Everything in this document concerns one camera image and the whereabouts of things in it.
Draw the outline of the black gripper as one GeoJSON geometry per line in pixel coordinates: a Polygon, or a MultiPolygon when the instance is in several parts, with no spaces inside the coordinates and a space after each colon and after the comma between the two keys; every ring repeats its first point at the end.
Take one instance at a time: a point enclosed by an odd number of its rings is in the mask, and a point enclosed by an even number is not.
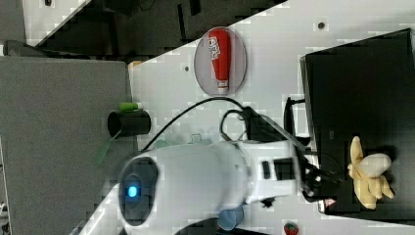
{"type": "Polygon", "coordinates": [[[342,176],[334,170],[323,170],[306,157],[306,152],[298,152],[300,168],[300,188],[307,201],[322,201],[333,198],[342,176]]]}

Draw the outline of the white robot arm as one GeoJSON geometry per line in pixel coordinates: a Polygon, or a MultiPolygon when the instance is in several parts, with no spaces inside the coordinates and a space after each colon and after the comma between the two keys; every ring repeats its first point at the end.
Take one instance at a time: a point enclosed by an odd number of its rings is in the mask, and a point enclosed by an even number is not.
{"type": "Polygon", "coordinates": [[[244,205],[303,192],[323,198],[340,178],[288,140],[182,144],[128,160],[70,235],[175,235],[244,205]]]}

